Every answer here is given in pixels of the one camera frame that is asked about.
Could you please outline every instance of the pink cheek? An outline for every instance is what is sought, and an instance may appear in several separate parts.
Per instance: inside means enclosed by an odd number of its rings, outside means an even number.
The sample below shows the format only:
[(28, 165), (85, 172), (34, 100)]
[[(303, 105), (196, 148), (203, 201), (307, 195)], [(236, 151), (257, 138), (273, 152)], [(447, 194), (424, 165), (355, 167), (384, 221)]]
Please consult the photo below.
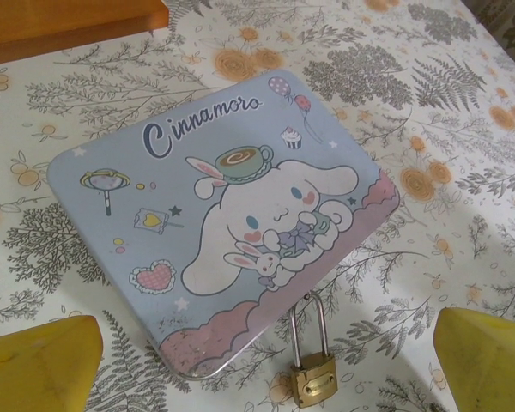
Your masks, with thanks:
[(315, 194), (310, 191), (307, 193), (307, 196), (303, 198), (303, 203), (305, 204), (313, 204), (315, 202)]
[(254, 233), (246, 233), (244, 235), (244, 240), (250, 243), (259, 243), (261, 241), (261, 232), (257, 230)]

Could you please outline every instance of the padlock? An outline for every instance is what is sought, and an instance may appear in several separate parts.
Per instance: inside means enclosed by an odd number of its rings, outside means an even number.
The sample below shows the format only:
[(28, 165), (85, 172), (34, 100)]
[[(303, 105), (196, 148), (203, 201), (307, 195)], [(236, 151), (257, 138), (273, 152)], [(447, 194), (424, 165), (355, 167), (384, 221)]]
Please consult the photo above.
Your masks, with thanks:
[(336, 358), (328, 351), (323, 302), (316, 292), (306, 294), (305, 299), (313, 299), (317, 307), (322, 351), (301, 358), (295, 318), (296, 305), (292, 306), (289, 311), (294, 346), (294, 364), (291, 366), (292, 394), (300, 408), (316, 405), (337, 392)]

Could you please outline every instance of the purple bow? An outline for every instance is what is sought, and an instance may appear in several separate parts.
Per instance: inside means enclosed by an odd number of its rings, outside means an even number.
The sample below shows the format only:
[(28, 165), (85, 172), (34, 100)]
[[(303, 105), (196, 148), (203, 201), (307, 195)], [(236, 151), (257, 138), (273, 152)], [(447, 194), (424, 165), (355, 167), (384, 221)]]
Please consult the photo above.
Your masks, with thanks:
[(295, 247), (297, 251), (309, 251), (307, 244), (312, 244), (314, 235), (311, 232), (311, 226), (305, 224), (302, 221), (298, 221), (295, 225), (295, 229), (290, 232), (282, 232), (278, 234), (278, 239), (281, 245), (288, 248)]

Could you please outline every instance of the heart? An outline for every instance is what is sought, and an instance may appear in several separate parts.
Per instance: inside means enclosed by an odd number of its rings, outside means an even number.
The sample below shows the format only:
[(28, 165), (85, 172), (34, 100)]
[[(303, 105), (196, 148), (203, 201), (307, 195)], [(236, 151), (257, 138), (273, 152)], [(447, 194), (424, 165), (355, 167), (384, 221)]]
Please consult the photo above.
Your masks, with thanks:
[(303, 203), (305, 204), (312, 204), (315, 201), (315, 194), (310, 191), (307, 196), (303, 198)]
[(250, 243), (257, 243), (259, 240), (261, 240), (261, 232), (257, 230), (254, 233), (246, 233), (244, 235), (244, 240)]
[(162, 221), (153, 213), (147, 213), (145, 215), (145, 221), (143, 222), (143, 225), (145, 227), (155, 227), (162, 223)]
[(172, 281), (172, 271), (165, 264), (157, 264), (152, 270), (142, 270), (136, 276), (137, 283), (153, 291), (168, 288)]
[(164, 294), (173, 289), (176, 270), (166, 259), (156, 260), (150, 268), (135, 268), (129, 281), (143, 294)]

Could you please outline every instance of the padlock shackle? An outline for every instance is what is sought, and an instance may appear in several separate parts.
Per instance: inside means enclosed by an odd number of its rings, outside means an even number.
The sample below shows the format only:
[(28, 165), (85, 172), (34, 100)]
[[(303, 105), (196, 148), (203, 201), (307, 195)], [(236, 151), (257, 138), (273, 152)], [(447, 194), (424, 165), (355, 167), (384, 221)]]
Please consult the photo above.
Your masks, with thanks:
[[(318, 314), (318, 329), (320, 331), (320, 339), (323, 347), (323, 356), (326, 357), (329, 355), (328, 353), (328, 336), (326, 334), (326, 319), (324, 318), (324, 306), (323, 301), (320, 299), (320, 296), (317, 292), (311, 291), (306, 294), (305, 299), (313, 299), (315, 302), (315, 307), (317, 308)], [(288, 311), (288, 315), (290, 316), (290, 331), (292, 334), (292, 346), (294, 348), (294, 365), (295, 367), (301, 367), (301, 352), (300, 352), (300, 343), (298, 342), (298, 325), (296, 324), (296, 303), (293, 305)]]

